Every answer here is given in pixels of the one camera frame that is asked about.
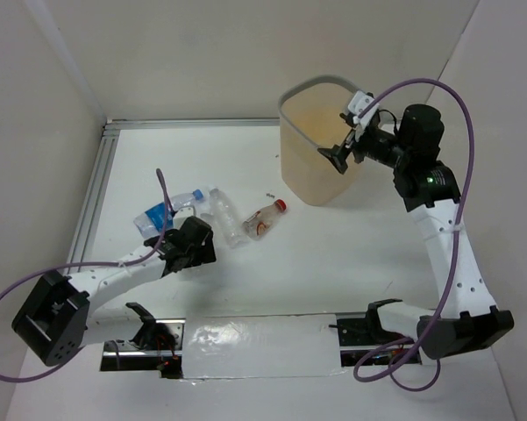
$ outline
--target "table surface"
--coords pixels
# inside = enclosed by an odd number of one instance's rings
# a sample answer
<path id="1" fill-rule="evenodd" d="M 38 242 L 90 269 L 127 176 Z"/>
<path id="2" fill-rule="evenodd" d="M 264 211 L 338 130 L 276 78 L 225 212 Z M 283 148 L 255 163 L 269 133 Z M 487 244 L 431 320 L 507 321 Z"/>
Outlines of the table surface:
<path id="1" fill-rule="evenodd" d="M 106 304 L 143 304 L 157 318 L 364 311 L 401 298 L 433 307 L 437 293 L 418 229 L 395 193 L 388 168 L 366 162 L 359 180 L 324 207 L 300 201 L 282 182 L 276 126 L 201 126 L 123 130 L 93 247 L 86 260 L 116 259 L 140 243 L 132 225 L 161 200 L 154 170 L 170 196 L 216 184 L 242 216 L 272 202 L 288 205 L 258 242 L 229 249 L 216 234 L 216 263 L 142 285 Z M 296 346 L 296 343 L 285 344 Z M 437 385 L 410 394 L 390 380 L 357 383 L 351 371 L 316 378 L 178 382 L 154 372 L 99 373 L 100 346 L 86 347 L 58 374 L 18 385 L 8 420 L 322 419 L 511 420 L 490 350 L 448 359 Z M 43 369 L 28 353 L 21 375 Z M 365 367 L 373 373 L 377 367 Z M 433 367 L 404 367 L 410 384 Z"/>

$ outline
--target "blue bottle cap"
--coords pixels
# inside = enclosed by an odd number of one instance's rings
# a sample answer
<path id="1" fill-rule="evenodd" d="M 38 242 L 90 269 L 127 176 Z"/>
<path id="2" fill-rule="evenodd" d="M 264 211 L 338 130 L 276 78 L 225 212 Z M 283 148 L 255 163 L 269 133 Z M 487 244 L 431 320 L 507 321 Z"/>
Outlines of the blue bottle cap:
<path id="1" fill-rule="evenodd" d="M 197 189 L 197 190 L 195 190 L 195 191 L 193 192 L 193 197 L 194 197 L 196 200 L 201 201 L 201 200 L 203 200 L 203 198 L 204 198 L 204 196 L 203 196 L 203 192 L 202 192 L 201 190 Z"/>

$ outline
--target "bottle with red cap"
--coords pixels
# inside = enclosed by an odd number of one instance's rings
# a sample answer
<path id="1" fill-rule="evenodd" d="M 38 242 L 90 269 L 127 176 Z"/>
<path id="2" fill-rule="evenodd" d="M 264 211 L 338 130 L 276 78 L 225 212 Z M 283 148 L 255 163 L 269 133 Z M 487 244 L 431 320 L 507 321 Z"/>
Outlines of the bottle with red cap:
<path id="1" fill-rule="evenodd" d="M 279 217 L 285 212 L 287 205 L 281 199 L 273 204 L 259 209 L 249 217 L 242 226 L 247 235 L 252 239 L 260 238 L 277 223 Z"/>

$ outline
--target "wall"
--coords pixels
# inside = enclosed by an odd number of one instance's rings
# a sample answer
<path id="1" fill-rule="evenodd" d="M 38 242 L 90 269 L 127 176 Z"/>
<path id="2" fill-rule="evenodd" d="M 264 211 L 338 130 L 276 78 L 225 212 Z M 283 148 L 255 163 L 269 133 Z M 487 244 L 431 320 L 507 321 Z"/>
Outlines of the wall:
<path id="1" fill-rule="evenodd" d="M 516 326 L 494 346 L 519 421 L 527 420 L 527 0 L 481 0 L 441 80 L 474 118 L 476 167 L 468 232 L 481 272 Z M 435 91 L 447 126 L 442 158 L 463 175 L 466 132 L 458 107 Z"/>
<path id="2" fill-rule="evenodd" d="M 282 92 L 324 73 L 375 92 L 438 77 L 478 0 L 46 3 L 107 116 L 152 119 L 273 117 Z"/>
<path id="3" fill-rule="evenodd" d="M 23 5 L 0 0 L 0 291 L 66 259 L 100 133 Z M 25 346 L 10 322 L 23 294 L 12 295 L 0 305 L 0 372 L 18 375 Z M 13 390 L 0 382 L 0 419 Z"/>

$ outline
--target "plastic bottle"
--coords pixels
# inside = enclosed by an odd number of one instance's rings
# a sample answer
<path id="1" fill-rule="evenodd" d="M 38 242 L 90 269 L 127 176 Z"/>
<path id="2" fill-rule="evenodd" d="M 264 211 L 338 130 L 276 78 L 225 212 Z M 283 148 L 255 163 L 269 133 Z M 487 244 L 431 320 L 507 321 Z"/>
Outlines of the plastic bottle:
<path id="1" fill-rule="evenodd" d="M 252 239 L 260 238 L 265 232 L 275 225 L 279 217 L 285 212 L 287 205 L 281 199 L 275 200 L 273 204 L 259 209 L 244 224 L 244 231 Z"/>
<path id="2" fill-rule="evenodd" d="M 216 187 L 211 187 L 209 201 L 212 214 L 228 246 L 235 247 L 247 241 L 246 234 L 242 230 L 241 219 L 228 196 Z"/>
<path id="3" fill-rule="evenodd" d="M 199 189 L 192 193 L 182 193 L 175 195 L 169 199 L 172 203 L 174 211 L 189 206 L 197 207 L 203 202 L 203 192 Z M 150 239 L 160 235 L 161 227 L 164 225 L 164 203 L 158 203 L 149 210 L 141 213 L 133 220 L 134 224 L 139 228 L 140 234 L 144 239 Z M 174 226 L 172 222 L 172 215 L 168 213 L 167 227 L 170 229 Z"/>

